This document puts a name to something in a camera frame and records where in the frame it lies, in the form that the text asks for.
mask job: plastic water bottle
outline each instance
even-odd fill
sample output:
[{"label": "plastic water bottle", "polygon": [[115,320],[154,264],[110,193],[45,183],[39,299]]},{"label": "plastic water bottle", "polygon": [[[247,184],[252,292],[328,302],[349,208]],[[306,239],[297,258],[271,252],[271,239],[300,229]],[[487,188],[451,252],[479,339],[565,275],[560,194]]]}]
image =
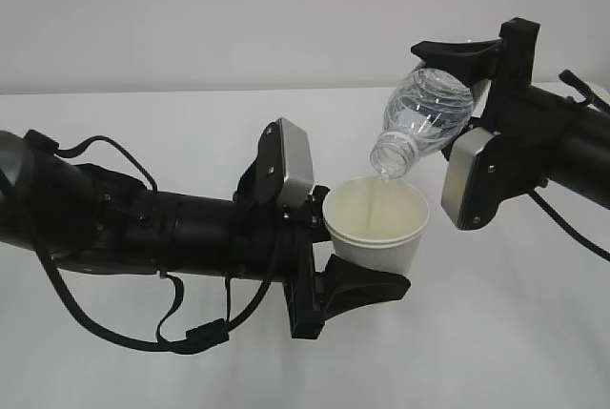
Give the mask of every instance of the plastic water bottle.
[{"label": "plastic water bottle", "polygon": [[439,69],[415,69],[390,96],[383,133],[371,151],[379,175],[400,178],[417,161],[441,150],[468,124],[471,90]]}]

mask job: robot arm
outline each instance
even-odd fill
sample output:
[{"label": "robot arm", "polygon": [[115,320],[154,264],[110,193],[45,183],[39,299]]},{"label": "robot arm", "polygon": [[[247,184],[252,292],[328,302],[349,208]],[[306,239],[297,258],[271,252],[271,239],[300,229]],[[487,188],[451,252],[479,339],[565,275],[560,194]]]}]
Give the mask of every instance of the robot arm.
[{"label": "robot arm", "polygon": [[461,230],[482,228],[501,201],[537,195],[548,180],[610,208],[610,107],[569,71],[559,78],[581,102],[532,86],[538,32],[537,23],[515,18],[499,40],[412,48],[427,67],[469,87],[491,80],[481,117],[444,150],[441,205]]},{"label": "robot arm", "polygon": [[[149,180],[73,158],[91,143],[111,143]],[[159,192],[120,145],[96,136],[70,150],[41,133],[0,133],[0,240],[34,250],[72,316],[91,333],[146,351],[190,355],[229,339],[256,309],[272,282],[284,288],[292,337],[317,338],[326,320],[360,306],[401,299],[403,276],[381,273],[331,256],[315,270],[313,244],[330,240],[321,205],[328,189],[314,187],[307,134],[285,118],[270,123],[254,163],[233,200]],[[57,268],[95,275],[140,274],[169,279],[175,300],[157,327],[157,342],[123,337],[90,319]],[[227,317],[168,341],[160,327],[179,307],[184,285],[169,273],[224,276]],[[230,318],[230,280],[261,280],[256,295]]]}]

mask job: bottle mouth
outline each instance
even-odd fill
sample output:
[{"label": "bottle mouth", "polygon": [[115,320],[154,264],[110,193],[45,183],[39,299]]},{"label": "bottle mouth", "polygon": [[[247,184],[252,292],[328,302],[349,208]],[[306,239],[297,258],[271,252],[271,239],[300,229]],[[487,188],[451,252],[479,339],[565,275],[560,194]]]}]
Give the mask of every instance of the bottle mouth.
[{"label": "bottle mouth", "polygon": [[371,164],[382,177],[401,178],[417,161],[417,149],[404,134],[383,133],[371,151]]}]

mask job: paper cup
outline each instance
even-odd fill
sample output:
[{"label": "paper cup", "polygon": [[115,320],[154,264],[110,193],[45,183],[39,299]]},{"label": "paper cup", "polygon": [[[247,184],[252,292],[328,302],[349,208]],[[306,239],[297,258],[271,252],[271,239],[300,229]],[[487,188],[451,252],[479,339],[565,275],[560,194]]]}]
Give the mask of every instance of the paper cup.
[{"label": "paper cup", "polygon": [[406,276],[430,208],[413,185],[366,177],[331,190],[322,213],[338,256],[365,268]]}]

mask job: white table surface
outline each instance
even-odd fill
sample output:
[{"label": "white table surface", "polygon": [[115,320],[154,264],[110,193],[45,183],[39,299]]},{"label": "white table surface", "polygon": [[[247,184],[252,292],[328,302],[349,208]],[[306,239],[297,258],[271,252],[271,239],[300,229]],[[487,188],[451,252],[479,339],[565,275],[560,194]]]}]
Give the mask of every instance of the white table surface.
[{"label": "white table surface", "polygon": [[[562,85],[551,85],[565,92]],[[165,191],[231,197],[266,123],[309,133],[316,180],[370,174],[390,89],[0,96],[3,129],[35,128],[69,147],[97,133],[123,143]],[[133,173],[112,149],[84,160]],[[290,339],[281,287],[231,340],[179,357],[119,348],[81,329],[33,254],[0,257],[3,408],[610,407],[610,264],[581,248],[526,197],[478,232],[440,209],[446,163],[410,174],[432,218],[400,302],[330,320],[317,341]],[[610,248],[610,212],[550,185],[544,196]],[[318,268],[332,251],[316,248]],[[173,290],[155,276],[65,273],[82,306],[116,331],[153,339]],[[220,278],[185,276],[169,337],[224,312]],[[234,312],[257,282],[234,283]]]}]

